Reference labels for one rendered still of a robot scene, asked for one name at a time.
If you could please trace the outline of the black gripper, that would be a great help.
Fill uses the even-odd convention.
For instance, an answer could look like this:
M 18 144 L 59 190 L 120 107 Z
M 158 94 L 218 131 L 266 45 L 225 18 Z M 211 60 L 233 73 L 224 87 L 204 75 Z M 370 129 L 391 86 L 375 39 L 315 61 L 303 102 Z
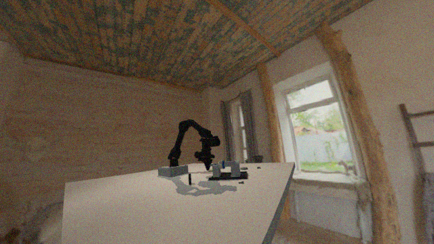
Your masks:
M 197 160 L 202 161 L 205 165 L 206 171 L 209 171 L 210 164 L 212 163 L 212 160 L 213 160 L 211 158 L 215 158 L 215 156 L 211 155 L 211 148 L 210 147 L 202 148 L 201 151 L 203 151 L 203 156 L 199 156 L 197 158 Z

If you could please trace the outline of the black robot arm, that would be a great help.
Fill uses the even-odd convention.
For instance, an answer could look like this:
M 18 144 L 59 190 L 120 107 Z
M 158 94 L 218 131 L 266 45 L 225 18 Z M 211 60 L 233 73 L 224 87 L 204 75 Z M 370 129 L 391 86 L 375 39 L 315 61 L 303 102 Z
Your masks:
M 182 152 L 180 150 L 180 146 L 181 146 L 182 141 L 184 139 L 184 133 L 191 126 L 193 128 L 195 128 L 198 131 L 199 135 L 202 137 L 200 139 L 200 142 L 202 142 L 202 148 L 220 146 L 220 140 L 219 140 L 218 136 L 213 136 L 211 134 L 210 130 L 203 128 L 202 126 L 200 126 L 198 123 L 196 123 L 192 119 L 189 119 L 186 121 L 181 121 L 180 125 L 179 125 L 180 131 L 179 131 L 176 143 L 175 143 L 174 147 L 172 148 L 169 156 L 167 157 L 170 160 L 170 166 L 169 167 L 179 166 L 178 165 L 178 159 L 180 158 L 180 154 Z M 203 151 L 195 152 L 194 156 L 195 156 L 195 158 L 198 158 L 199 156 L 203 156 Z M 175 159 L 173 159 L 173 158 L 175 158 Z

